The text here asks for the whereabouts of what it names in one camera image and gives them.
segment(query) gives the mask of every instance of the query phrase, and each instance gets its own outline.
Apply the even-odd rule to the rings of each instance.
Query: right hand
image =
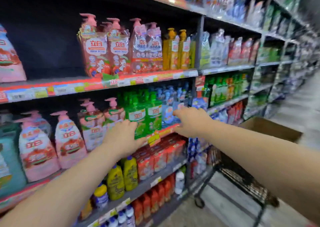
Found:
[[[173,112],[181,120],[181,124],[174,129],[178,134],[188,138],[203,138],[205,127],[208,127],[212,120],[204,109],[194,107],[183,107]]]

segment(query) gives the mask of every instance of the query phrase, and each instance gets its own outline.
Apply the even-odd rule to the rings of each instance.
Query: left hand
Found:
[[[137,125],[138,123],[129,120],[116,123],[111,130],[107,131],[101,146],[115,152],[119,159],[133,154],[147,141],[146,138],[134,140],[134,131]]]

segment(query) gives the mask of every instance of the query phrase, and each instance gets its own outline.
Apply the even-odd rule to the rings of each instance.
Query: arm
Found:
[[[212,120],[196,108],[174,111],[176,132],[204,138],[236,161],[277,197],[320,225],[320,152]]]
[[[117,123],[102,145],[58,178],[18,204],[1,226],[70,227],[114,164],[135,152],[145,138],[134,140],[137,123]]]

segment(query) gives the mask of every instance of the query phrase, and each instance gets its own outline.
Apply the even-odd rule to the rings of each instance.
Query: white bottle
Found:
[[[109,225],[108,227],[118,227],[118,220],[116,220],[115,217],[111,217],[109,219]]]
[[[127,216],[127,227],[136,227],[136,221],[134,219],[134,209],[131,204],[126,207],[125,214]]]
[[[176,185],[174,187],[174,192],[180,195],[184,188],[184,174],[182,171],[177,171],[176,173]]]
[[[127,227],[127,216],[123,211],[118,212],[118,227]]]

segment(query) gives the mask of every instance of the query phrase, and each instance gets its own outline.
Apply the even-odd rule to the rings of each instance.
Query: tiled floor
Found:
[[[320,150],[320,73],[311,77],[294,95],[281,105],[271,119],[284,126],[303,132],[301,146]],[[161,227],[251,227],[260,207],[234,187],[222,175],[215,174],[211,181],[219,191],[207,186],[202,193],[206,207],[199,209],[193,198],[185,201]],[[260,227],[306,227],[309,221],[286,203],[268,207]]]

